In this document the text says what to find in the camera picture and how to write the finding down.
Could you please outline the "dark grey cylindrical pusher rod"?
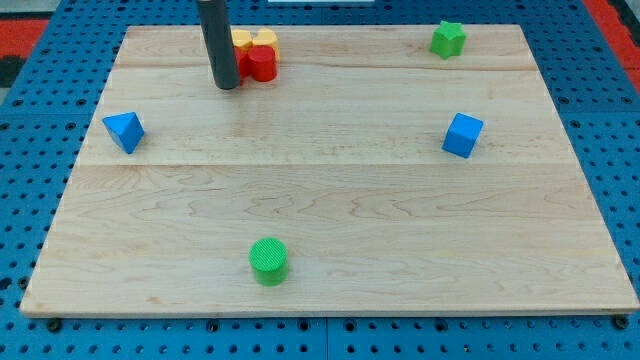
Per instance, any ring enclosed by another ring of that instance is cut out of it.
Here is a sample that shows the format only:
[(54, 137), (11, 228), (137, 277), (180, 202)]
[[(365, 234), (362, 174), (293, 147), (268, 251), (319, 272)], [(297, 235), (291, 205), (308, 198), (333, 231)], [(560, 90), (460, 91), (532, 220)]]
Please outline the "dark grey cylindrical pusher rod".
[(231, 90), (240, 85), (225, 0), (197, 0), (197, 10), (215, 85)]

